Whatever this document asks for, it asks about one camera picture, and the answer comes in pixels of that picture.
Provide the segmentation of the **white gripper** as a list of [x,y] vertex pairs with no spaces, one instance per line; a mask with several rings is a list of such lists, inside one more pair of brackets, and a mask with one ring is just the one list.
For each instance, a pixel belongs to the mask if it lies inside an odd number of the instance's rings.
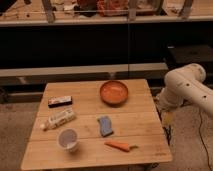
[[164,127],[172,125],[172,111],[176,108],[176,102],[173,99],[166,97],[159,97],[156,102],[156,106],[159,112],[164,112],[162,115],[162,124]]

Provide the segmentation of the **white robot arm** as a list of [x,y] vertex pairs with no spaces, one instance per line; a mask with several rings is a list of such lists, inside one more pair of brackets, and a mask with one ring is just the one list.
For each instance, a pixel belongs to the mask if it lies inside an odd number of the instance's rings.
[[203,84],[205,69],[197,63],[170,70],[164,77],[165,86],[156,95],[156,107],[162,125],[172,125],[172,112],[185,100],[197,105],[213,119],[213,89]]

